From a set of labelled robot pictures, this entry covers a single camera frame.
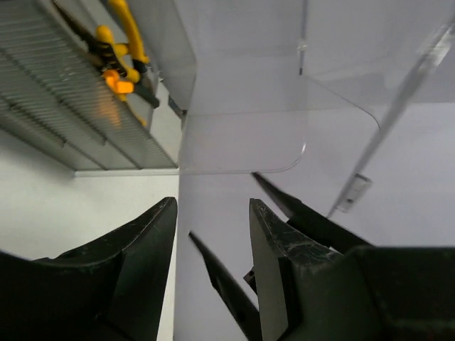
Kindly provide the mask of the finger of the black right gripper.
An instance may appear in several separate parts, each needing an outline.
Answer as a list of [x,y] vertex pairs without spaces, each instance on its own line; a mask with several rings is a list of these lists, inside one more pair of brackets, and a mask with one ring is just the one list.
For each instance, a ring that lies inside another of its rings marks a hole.
[[288,218],[287,224],[315,242],[340,253],[346,253],[354,247],[370,245],[363,238],[305,205],[300,199],[284,192],[260,172],[252,172],[251,175]]
[[259,311],[223,265],[195,232],[188,233],[189,239],[203,257],[210,283],[229,310],[231,316],[247,340],[261,340],[262,330]]

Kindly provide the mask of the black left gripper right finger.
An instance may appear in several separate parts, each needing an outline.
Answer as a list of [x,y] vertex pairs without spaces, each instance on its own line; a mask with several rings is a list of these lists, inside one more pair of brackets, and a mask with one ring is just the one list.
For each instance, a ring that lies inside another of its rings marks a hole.
[[250,200],[262,334],[272,340],[453,340],[451,247],[340,254]]

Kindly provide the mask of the yellow long nose pliers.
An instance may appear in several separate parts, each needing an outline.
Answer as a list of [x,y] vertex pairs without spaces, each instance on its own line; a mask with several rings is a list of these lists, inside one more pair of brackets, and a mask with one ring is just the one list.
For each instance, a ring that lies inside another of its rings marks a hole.
[[159,107],[160,101],[148,76],[150,59],[126,1],[107,2],[120,20],[128,38],[126,43],[116,42],[109,26],[100,25],[96,27],[95,33],[91,33],[57,1],[53,1],[52,5],[68,28],[86,44],[86,56],[89,61],[121,101],[125,102],[127,95],[134,93],[148,102],[152,108]]

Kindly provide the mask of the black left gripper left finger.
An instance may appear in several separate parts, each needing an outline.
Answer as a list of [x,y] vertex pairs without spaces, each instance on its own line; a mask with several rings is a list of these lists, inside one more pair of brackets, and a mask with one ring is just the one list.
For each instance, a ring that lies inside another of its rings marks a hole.
[[177,201],[50,259],[1,254],[2,340],[155,340]]

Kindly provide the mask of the clear plastic drawer organizer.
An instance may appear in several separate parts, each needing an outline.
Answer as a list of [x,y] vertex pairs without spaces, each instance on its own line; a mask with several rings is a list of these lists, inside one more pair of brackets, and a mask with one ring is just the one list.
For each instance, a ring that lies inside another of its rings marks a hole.
[[282,173],[309,117],[405,105],[453,1],[1,2],[1,123],[79,171]]

